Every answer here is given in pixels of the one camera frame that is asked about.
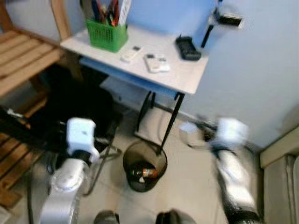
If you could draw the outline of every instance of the small white table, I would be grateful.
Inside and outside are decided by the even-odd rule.
[[[175,45],[176,36],[148,31],[131,25],[128,26],[128,35],[128,41],[117,53],[93,47],[90,44],[87,30],[61,42],[61,46],[82,55],[83,58],[80,62],[83,65],[149,90],[140,111],[137,130],[145,115],[146,101],[149,100],[151,93],[153,93],[152,106],[156,93],[174,97],[175,100],[178,99],[162,140],[161,146],[163,147],[185,94],[194,94],[197,90],[208,61],[208,55],[203,49],[200,49],[202,56],[199,61],[186,61],[181,59]],[[120,57],[133,46],[142,47],[142,52],[131,63],[122,62]],[[165,73],[149,73],[143,59],[145,54],[165,55],[171,70]]]

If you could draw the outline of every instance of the white wall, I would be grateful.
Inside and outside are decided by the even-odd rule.
[[[298,1],[229,1],[244,15],[244,29],[213,31],[206,46],[210,61],[205,74],[196,94],[186,96],[181,111],[191,116],[238,118],[250,126],[250,140],[264,147],[299,118],[299,112],[295,113],[284,126],[287,115],[299,104]],[[84,27],[78,1],[66,2],[76,32]],[[194,34],[198,44],[211,2],[134,0],[129,22],[168,33]],[[8,11],[19,26],[58,40],[48,0],[14,0]],[[158,100],[173,106],[169,99]]]

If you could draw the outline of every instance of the green pencil holder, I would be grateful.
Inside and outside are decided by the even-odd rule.
[[[112,27],[86,19],[91,45],[111,52],[117,52],[127,42],[127,26]]]

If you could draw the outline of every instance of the tiled floor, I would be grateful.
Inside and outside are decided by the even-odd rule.
[[[123,152],[138,139],[133,136],[135,121],[134,113],[127,114],[114,140],[114,145]],[[164,147],[168,157],[166,173],[151,191],[137,193],[129,187],[122,156],[109,161],[104,165],[93,193],[81,199],[79,223],[91,224],[99,211],[108,209],[119,213],[122,224],[154,224],[159,212],[176,208],[188,213],[197,224],[225,224],[212,155],[183,144],[179,138],[180,124],[179,120],[175,122]],[[39,209],[36,204],[37,219]],[[19,224],[28,223],[25,199],[15,212]]]

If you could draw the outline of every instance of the white remote control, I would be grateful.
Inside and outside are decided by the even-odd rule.
[[[133,48],[131,48],[130,50],[126,51],[122,56],[121,56],[121,60],[127,63],[130,63],[135,57],[136,55],[138,55],[138,53],[142,50],[141,47],[138,46],[134,46]]]
[[[170,71],[170,65],[164,55],[147,54],[144,56],[144,60],[151,73]]]

